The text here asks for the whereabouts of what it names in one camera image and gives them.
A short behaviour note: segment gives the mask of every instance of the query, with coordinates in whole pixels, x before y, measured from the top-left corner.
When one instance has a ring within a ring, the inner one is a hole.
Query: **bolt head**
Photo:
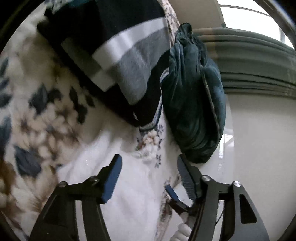
[[[65,186],[68,186],[68,183],[67,182],[60,182],[59,184],[58,184],[58,186],[60,187],[60,188],[64,188]]]
[[[91,176],[91,177],[89,178],[89,180],[90,180],[91,182],[96,182],[96,181],[98,180],[98,177],[97,177],[97,176]]]
[[[202,180],[205,181],[205,182],[208,182],[208,181],[211,180],[211,178],[209,176],[207,176],[207,175],[204,175],[204,176],[202,176]]]
[[[242,184],[239,181],[233,182],[233,185],[235,185],[238,188],[242,186]]]

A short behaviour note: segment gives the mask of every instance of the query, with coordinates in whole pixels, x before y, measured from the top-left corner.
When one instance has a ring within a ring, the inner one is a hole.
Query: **white stripe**
[[[170,67],[167,67],[161,74],[161,77],[159,78],[159,82],[161,83],[163,79],[168,76],[169,73],[170,73]]]
[[[75,209],[76,209],[76,223],[77,223],[79,241],[87,241],[85,228],[84,228],[81,201],[75,201]]]
[[[99,47],[92,57],[103,69],[109,69],[137,42],[166,26],[165,18],[156,18],[126,29]]]
[[[161,101],[161,89],[160,89],[160,100],[159,100],[159,103],[157,106],[157,110],[154,114],[153,120],[150,123],[146,124],[145,126],[139,126],[140,131],[145,131],[145,130],[151,129],[157,124],[157,118],[158,118],[158,114],[159,114],[159,110],[160,110],[161,106],[162,106],[162,101]]]
[[[116,83],[103,69],[99,70],[94,76],[91,77],[94,82],[102,91],[106,92]]]

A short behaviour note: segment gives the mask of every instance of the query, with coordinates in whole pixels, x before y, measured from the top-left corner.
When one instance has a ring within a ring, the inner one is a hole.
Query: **gray stripe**
[[[84,229],[83,213],[82,213],[82,202],[75,201],[76,209],[76,223],[79,241],[87,241],[86,233]]]
[[[115,65],[136,43],[167,26],[164,17],[137,24],[113,36],[92,55],[103,69]]]
[[[136,43],[107,71],[130,105],[144,96],[151,70],[169,48],[168,28],[165,27]]]
[[[61,43],[61,46],[74,63],[90,79],[102,69],[97,61],[95,61],[84,49],[79,47],[72,38],[66,38]]]

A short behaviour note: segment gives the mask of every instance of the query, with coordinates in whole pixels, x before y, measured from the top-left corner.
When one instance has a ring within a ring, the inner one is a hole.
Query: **white wall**
[[[242,182],[277,240],[296,212],[296,101],[228,95],[234,129],[234,177]]]
[[[233,138],[233,127],[232,127],[232,117],[231,110],[229,106],[229,101],[226,102],[226,120],[225,120],[225,128],[224,135],[211,156],[210,160],[205,164],[194,164],[193,166],[197,166],[203,175],[209,175],[217,182],[228,183],[231,184],[234,181],[234,138]],[[175,189],[176,194],[179,199],[187,205],[191,205],[192,201],[188,199],[185,189],[177,186]],[[219,217],[223,210],[223,205],[218,208]],[[220,232],[222,227],[222,218],[218,222],[215,228],[213,241],[219,241]],[[172,219],[170,220],[168,229],[164,235],[162,241],[169,241],[170,238],[174,235],[174,233],[178,229],[178,224],[182,223],[182,219],[178,216],[178,214],[173,211]]]
[[[221,27],[223,22],[217,0],[170,0],[179,22],[188,22],[192,28]]]

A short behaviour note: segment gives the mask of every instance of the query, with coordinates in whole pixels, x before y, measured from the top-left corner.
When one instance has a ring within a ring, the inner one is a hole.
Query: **floral blanket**
[[[20,25],[0,56],[0,210],[27,240],[58,182],[82,182],[118,153],[123,168],[102,206],[110,237],[159,239],[164,184],[176,180],[180,153],[164,113],[140,134],[81,88],[36,31],[44,10]]]

